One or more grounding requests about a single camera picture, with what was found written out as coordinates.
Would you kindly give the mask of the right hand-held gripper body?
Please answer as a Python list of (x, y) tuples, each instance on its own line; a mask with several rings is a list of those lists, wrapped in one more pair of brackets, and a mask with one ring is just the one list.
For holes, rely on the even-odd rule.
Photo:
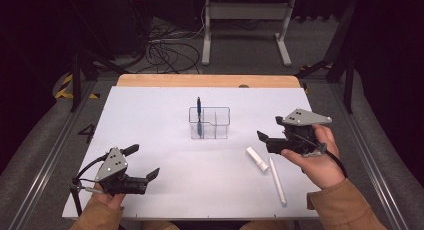
[(325, 143), (320, 143), (314, 133), (314, 124), (329, 124), (331, 117), (322, 116), (301, 108), (284, 117), (284, 138), (270, 138), (266, 143), (269, 153), (280, 154), (289, 149), (303, 157), (320, 156), (327, 151)]

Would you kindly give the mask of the blue pen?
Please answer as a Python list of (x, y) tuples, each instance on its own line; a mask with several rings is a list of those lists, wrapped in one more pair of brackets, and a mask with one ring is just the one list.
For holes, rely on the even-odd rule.
[(200, 97), (197, 97), (197, 134), (199, 135), (199, 139), (203, 138), (203, 126), (202, 126), (202, 106), (201, 106), (201, 99)]

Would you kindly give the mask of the short white stick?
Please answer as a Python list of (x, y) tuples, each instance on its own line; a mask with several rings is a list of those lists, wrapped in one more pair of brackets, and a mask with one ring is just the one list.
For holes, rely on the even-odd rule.
[(269, 169), (269, 165), (263, 160), (263, 158), (252, 147), (248, 147), (246, 149), (246, 153), (250, 156), (250, 158), (254, 161), (254, 163), (258, 166), (258, 168), (262, 172), (265, 172)]

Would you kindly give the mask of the black equipment case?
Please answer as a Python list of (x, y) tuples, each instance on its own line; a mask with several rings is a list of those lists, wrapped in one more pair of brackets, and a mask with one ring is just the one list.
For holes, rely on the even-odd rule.
[(137, 4), (136, 0), (110, 0), (109, 44), (114, 54), (135, 58), (146, 53), (149, 19)]

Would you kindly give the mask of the person's left leg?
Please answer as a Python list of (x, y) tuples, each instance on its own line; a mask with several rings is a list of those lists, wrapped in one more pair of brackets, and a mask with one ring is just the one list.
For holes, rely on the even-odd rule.
[(168, 221), (144, 221), (141, 230), (180, 230), (176, 225)]

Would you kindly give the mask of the person's right hand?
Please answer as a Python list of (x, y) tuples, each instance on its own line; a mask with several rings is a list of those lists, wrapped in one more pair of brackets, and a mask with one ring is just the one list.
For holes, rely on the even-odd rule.
[[(315, 124), (313, 129), (318, 141), (325, 143), (327, 150), (339, 158), (340, 153), (332, 131), (328, 127), (318, 124)], [(289, 149), (283, 149), (281, 155), (299, 166), (308, 178), (321, 190), (335, 186), (346, 179), (342, 169), (328, 154), (318, 157), (302, 157), (300, 154)]]

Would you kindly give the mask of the person's left hand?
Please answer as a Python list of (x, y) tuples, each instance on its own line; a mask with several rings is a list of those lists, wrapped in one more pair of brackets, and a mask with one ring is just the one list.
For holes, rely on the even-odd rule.
[(93, 198), (112, 210), (120, 211), (122, 209), (122, 202), (125, 198), (125, 194), (111, 196), (108, 194), (94, 193)]

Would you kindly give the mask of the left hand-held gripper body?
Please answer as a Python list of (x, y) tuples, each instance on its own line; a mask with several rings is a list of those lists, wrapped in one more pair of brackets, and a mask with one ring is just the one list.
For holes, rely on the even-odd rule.
[(95, 182), (103, 191), (116, 194), (144, 194), (149, 181), (146, 178), (130, 177), (126, 174), (128, 162), (118, 147), (110, 149), (104, 163), (99, 168)]

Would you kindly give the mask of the white table cover sheet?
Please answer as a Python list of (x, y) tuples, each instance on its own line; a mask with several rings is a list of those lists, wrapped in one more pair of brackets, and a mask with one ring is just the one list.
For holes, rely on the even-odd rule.
[[(197, 97), (207, 107), (229, 107), (227, 139), (194, 140), (189, 108)], [(276, 116), (307, 109), (301, 88), (114, 87), (84, 160), (112, 147), (138, 144), (127, 173), (144, 177), (159, 168), (143, 195), (124, 200), (124, 216), (137, 220), (253, 220), (314, 218), (306, 195), (316, 186), (299, 167), (268, 153), (257, 132), (279, 137)], [(269, 165), (271, 157), (287, 206), (282, 206), (269, 169), (262, 172), (246, 149)]]

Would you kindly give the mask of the person's right leg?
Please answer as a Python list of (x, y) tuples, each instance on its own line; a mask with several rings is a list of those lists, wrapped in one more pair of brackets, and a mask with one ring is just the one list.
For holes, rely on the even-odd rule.
[(239, 230), (289, 230), (286, 221), (250, 221)]

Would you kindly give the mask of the clear plastic pen holder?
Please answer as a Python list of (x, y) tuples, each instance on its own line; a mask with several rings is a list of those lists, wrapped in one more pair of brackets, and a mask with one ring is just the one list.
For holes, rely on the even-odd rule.
[(189, 108), (189, 124), (192, 139), (227, 139), (229, 135), (229, 107)]

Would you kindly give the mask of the person's leg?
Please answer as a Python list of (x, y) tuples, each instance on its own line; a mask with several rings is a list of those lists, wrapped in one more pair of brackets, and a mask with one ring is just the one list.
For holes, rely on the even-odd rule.
[(239, 230), (289, 230), (286, 221), (250, 221)]
[(141, 230), (180, 230), (176, 225), (168, 221), (144, 221)]

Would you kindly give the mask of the black metal stand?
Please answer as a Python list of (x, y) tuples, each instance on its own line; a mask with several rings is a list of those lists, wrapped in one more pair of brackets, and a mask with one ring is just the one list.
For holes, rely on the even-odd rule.
[(75, 112), (82, 102), (81, 75), (88, 81), (96, 81), (99, 74), (94, 68), (94, 63), (99, 62), (106, 68), (122, 75), (128, 74), (124, 68), (112, 63), (104, 57), (89, 50), (76, 51), (71, 55), (72, 95), (71, 111)]
[(348, 35), (351, 30), (351, 20), (354, 16), (356, 5), (356, 0), (350, 0), (348, 2), (348, 5), (340, 19), (338, 27), (324, 55), (324, 58), (318, 63), (295, 74), (295, 77), (298, 79), (305, 78), (317, 70), (323, 69), (328, 64), (332, 64), (332, 67), (326, 75), (326, 80), (328, 83), (337, 83), (341, 79), (342, 75), (345, 75), (343, 104), (349, 114), (353, 113), (351, 102), (354, 79), (354, 63), (351, 56), (352, 42), (349, 40)]

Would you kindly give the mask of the yellow black hazard tape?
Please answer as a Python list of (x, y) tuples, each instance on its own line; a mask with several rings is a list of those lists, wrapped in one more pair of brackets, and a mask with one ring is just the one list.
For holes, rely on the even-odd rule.
[(70, 85), (72, 81), (73, 75), (71, 73), (68, 73), (67, 76), (64, 78), (61, 86), (59, 87), (57, 93), (55, 94), (55, 98), (64, 98), (64, 99), (72, 99), (73, 94), (67, 92), (67, 87)]

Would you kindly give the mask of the white pen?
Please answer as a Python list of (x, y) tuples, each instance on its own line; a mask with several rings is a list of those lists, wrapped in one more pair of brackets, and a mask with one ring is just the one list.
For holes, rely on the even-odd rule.
[(287, 206), (287, 200), (286, 200), (286, 197), (285, 197), (285, 193), (284, 193), (282, 184), (280, 182), (280, 178), (279, 178), (275, 163), (274, 163), (274, 161), (271, 157), (269, 158), (269, 165), (270, 165), (270, 170), (271, 170), (271, 173), (272, 173), (272, 176), (273, 176), (273, 180), (274, 180), (274, 183), (275, 183), (276, 191), (277, 191), (277, 194), (279, 196), (280, 202), (281, 202), (282, 206), (285, 207), (285, 206)]

